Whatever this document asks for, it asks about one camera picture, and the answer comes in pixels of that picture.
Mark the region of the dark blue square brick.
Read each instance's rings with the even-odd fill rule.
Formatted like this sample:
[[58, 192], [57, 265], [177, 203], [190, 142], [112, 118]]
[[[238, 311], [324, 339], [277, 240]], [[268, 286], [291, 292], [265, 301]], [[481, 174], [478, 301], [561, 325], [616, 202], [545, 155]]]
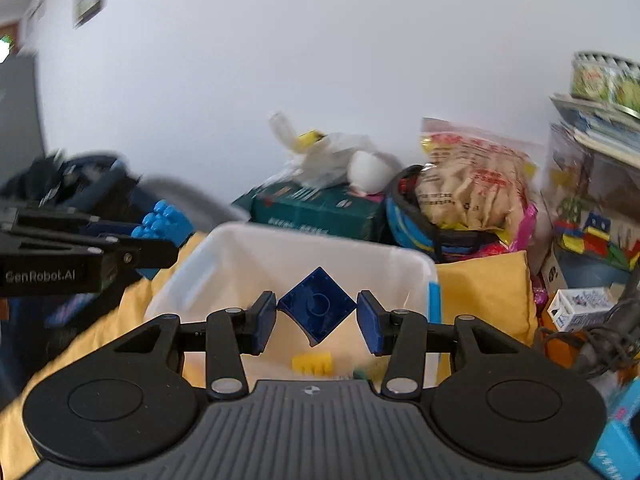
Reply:
[[314, 347], [352, 314], [356, 302], [318, 266], [281, 297], [277, 307], [302, 330], [309, 345]]

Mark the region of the light blue book box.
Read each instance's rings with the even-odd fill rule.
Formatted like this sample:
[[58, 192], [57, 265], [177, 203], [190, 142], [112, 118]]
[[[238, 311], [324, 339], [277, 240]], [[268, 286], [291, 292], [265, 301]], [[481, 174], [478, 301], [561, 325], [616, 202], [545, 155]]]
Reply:
[[605, 479], [639, 478], [639, 378], [608, 408], [608, 421], [589, 463]]

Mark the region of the stack of books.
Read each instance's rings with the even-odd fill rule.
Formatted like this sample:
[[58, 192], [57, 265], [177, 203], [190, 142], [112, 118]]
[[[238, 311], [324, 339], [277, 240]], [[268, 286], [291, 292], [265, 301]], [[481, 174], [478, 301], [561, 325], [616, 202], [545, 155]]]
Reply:
[[555, 93], [552, 104], [584, 148], [639, 168], [639, 114], [630, 108]]

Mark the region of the translucent white plastic bin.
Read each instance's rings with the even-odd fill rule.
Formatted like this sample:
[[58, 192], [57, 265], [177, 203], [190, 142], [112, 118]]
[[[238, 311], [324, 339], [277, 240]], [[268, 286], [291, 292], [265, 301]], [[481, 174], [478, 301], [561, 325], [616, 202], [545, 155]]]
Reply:
[[[436, 266], [420, 252], [242, 222], [217, 226], [197, 244], [155, 293], [144, 317], [175, 314], [185, 323], [201, 322], [223, 308], [247, 308], [265, 290], [283, 297], [317, 268], [350, 298], [368, 290], [387, 310], [416, 311], [431, 322], [442, 318]], [[243, 356], [247, 380], [297, 380], [292, 357], [307, 352], [331, 353], [337, 378], [376, 360], [353, 315], [311, 346], [294, 321], [280, 313], [265, 351]]]

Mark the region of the grey cabinet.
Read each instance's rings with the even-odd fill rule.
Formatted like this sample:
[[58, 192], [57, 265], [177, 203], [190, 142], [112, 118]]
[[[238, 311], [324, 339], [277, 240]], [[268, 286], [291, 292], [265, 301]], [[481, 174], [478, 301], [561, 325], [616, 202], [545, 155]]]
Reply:
[[3, 61], [0, 91], [0, 179], [6, 182], [44, 154], [36, 58], [13, 55]]

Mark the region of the blue black round basket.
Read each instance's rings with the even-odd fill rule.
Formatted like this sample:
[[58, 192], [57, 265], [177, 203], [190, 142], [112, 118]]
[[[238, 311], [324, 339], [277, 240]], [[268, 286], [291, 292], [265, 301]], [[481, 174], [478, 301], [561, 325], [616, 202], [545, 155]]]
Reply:
[[401, 170], [386, 188], [386, 221], [398, 246], [424, 252], [436, 263], [508, 253], [494, 233], [445, 230], [428, 220], [416, 198], [416, 182], [422, 169], [421, 165], [413, 165]]

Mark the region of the yellow quilted cloth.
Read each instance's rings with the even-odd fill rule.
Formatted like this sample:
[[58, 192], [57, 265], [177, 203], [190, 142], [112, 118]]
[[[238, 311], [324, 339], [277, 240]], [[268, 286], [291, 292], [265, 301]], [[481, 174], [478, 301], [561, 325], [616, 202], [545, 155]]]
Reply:
[[[153, 298], [177, 270], [176, 266], [161, 270], [151, 281], [142, 278], [127, 287], [119, 306], [78, 335], [60, 356], [35, 374], [26, 388], [35, 387], [60, 368], [141, 325]], [[440, 264], [437, 273], [445, 322], [469, 313], [523, 344], [533, 342], [536, 308], [525, 252]], [[1, 412], [1, 469], [6, 479], [21, 478], [38, 463], [22, 419], [26, 396], [22, 392]]]

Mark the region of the dark green cardboard box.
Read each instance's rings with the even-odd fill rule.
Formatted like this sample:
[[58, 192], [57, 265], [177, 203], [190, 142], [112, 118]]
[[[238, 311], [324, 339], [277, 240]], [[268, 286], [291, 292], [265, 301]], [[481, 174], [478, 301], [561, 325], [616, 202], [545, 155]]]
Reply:
[[232, 205], [264, 226], [378, 243], [386, 225], [383, 200], [381, 194], [360, 196], [347, 184], [306, 188], [283, 181], [253, 188]]

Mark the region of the clear bag of snacks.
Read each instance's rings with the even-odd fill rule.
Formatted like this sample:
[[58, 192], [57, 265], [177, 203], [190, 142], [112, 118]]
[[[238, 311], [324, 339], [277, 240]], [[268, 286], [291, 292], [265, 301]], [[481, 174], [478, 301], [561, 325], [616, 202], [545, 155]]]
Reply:
[[526, 249], [538, 212], [527, 145], [443, 119], [421, 127], [427, 162], [416, 198], [425, 218], [447, 232], [495, 235], [509, 252]]

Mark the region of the orange cardboard box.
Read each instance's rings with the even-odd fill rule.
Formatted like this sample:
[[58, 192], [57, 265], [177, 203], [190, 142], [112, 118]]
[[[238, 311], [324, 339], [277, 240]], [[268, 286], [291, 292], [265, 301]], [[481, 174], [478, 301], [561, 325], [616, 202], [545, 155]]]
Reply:
[[600, 325], [578, 332], [559, 332], [544, 312], [539, 319], [534, 347], [550, 361], [582, 378], [596, 380], [612, 375], [624, 384], [637, 376], [637, 350], [620, 333]]

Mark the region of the dark blue mesh playpen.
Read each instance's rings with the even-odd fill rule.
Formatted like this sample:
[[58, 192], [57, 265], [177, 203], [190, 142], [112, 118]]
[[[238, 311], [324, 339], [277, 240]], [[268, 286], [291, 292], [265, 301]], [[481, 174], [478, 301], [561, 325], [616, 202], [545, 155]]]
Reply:
[[[1, 183], [3, 206], [74, 208], [103, 220], [134, 222], [142, 212], [130, 203], [138, 179], [111, 154], [59, 162], [39, 157]], [[1, 300], [1, 405], [10, 404], [35, 372], [59, 356], [73, 339], [119, 304], [126, 288], [140, 280], [119, 274], [98, 294]]]

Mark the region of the round printed tin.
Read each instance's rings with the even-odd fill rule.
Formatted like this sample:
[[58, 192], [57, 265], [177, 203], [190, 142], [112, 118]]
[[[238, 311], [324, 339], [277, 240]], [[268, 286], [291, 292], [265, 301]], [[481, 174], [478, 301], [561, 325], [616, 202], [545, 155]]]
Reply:
[[611, 53], [578, 51], [572, 61], [570, 95], [639, 114], [639, 63]]

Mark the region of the white plastic bag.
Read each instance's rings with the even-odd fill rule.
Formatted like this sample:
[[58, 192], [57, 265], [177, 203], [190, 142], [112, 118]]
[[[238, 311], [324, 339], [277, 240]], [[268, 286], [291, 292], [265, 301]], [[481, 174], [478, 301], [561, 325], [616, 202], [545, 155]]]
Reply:
[[269, 118], [269, 128], [288, 150], [288, 161], [266, 184], [293, 181], [304, 188], [330, 188], [346, 181], [352, 156], [359, 151], [376, 151], [371, 139], [363, 134], [325, 134], [318, 130], [298, 133], [281, 112]]

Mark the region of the small white carton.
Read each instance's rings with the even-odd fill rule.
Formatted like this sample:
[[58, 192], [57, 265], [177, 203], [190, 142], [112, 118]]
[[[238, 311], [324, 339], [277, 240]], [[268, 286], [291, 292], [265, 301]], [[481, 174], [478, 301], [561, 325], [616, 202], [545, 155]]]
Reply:
[[577, 332], [603, 323], [614, 306], [606, 287], [559, 289], [547, 313], [559, 332]]

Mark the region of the light blue toy brick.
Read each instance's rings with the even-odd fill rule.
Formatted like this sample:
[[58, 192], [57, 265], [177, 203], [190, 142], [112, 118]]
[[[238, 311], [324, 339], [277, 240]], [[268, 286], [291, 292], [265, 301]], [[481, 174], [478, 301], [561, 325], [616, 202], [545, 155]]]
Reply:
[[131, 236], [142, 240], [170, 240], [180, 249], [194, 233], [193, 224], [181, 210], [166, 200], [159, 200], [140, 226], [132, 230]]

